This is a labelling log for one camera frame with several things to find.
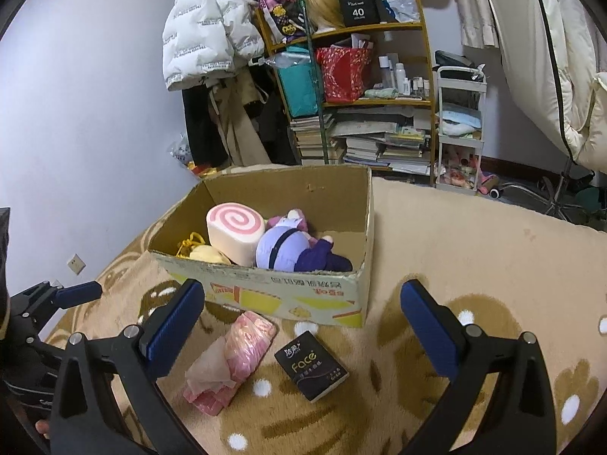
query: white utility cart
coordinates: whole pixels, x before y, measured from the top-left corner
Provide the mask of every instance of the white utility cart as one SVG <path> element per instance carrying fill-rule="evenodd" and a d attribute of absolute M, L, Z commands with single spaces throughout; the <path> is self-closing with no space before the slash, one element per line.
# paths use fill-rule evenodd
<path fill-rule="evenodd" d="M 441 66 L 438 71 L 438 105 L 439 105 L 439 127 L 438 127 L 438 170 L 439 173 L 442 170 L 442 154 L 445 145 L 459 145 L 460 147 L 470 147 L 474 149 L 474 153 L 478 156 L 476 163 L 476 172 L 474 176 L 474 186 L 472 189 L 454 186 L 441 182 L 441 176 L 436 178 L 436 188 L 444 191 L 456 191 L 457 193 L 465 193 L 467 195 L 475 195 L 478 188 L 478 179 L 481 171 L 481 159 L 483 157 L 483 145 L 484 145 L 484 107 L 485 98 L 487 96 L 487 77 L 485 77 L 482 68 L 466 68 L 464 66 Z M 461 75 L 469 76 L 470 80 L 463 80 L 460 78 L 446 78 L 445 75 Z M 458 89 L 468 91 L 470 93 L 478 93 L 478 111 L 480 112 L 481 118 L 481 138 L 461 138 L 445 135 L 444 132 L 444 118 L 443 118 L 443 89 Z"/>

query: white puffer jacket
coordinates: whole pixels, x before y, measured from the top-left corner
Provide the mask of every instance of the white puffer jacket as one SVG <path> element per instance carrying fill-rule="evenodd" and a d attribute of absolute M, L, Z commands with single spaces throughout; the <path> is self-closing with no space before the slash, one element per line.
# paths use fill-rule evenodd
<path fill-rule="evenodd" d="M 169 91 L 231 77 L 263 54 L 263 40 L 244 0 L 175 0 L 162 37 Z"/>

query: teal bag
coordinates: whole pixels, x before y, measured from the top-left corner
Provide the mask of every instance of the teal bag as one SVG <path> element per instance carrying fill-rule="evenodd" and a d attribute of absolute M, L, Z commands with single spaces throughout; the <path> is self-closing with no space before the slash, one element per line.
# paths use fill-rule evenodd
<path fill-rule="evenodd" d="M 297 46 L 289 46 L 286 50 L 290 53 L 308 54 L 307 49 Z M 315 115 L 318 112 L 312 70 L 311 63 L 278 69 L 278 77 L 292 118 Z"/>

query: beige blanket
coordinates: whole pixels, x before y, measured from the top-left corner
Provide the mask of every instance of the beige blanket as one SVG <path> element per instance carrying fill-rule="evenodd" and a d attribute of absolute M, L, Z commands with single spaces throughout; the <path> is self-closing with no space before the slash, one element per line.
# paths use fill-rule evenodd
<path fill-rule="evenodd" d="M 272 319 L 280 329 L 269 354 L 232 404 L 207 417 L 181 396 L 184 372 L 236 314 L 207 305 L 160 388 L 211 455 L 233 453 L 395 454 L 445 388 L 399 309 L 400 284 L 419 275 L 439 303 L 489 334 L 531 330 L 541 344 L 562 448 L 581 428 L 607 380 L 607 235 L 515 206 L 374 179 L 376 210 L 367 322 L 362 329 Z M 50 337 L 113 336 L 171 297 L 176 282 L 146 245 L 161 221 L 99 277 L 104 294 L 71 310 Z M 274 352 L 311 330 L 351 372 L 310 404 Z M 144 440 L 119 382 L 116 397 L 134 436 Z M 468 420 L 473 434 L 491 395 L 488 381 Z"/>

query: open box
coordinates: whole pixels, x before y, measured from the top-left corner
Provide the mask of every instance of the open box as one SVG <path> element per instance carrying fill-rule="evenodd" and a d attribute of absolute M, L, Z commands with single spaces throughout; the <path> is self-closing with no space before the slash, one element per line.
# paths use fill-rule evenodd
<path fill-rule="evenodd" d="M 208 241 L 206 213 L 224 202 L 245 204 L 265 219 L 301 209 L 310 233 L 317 238 L 331 235 L 333 252 L 349 258 L 353 271 L 283 272 L 174 256 L 191 232 Z M 178 204 L 148 249 L 177 281 L 201 282 L 206 301 L 285 319 L 362 327 L 373 250 L 371 172 L 362 166 L 330 165 L 210 176 Z"/>

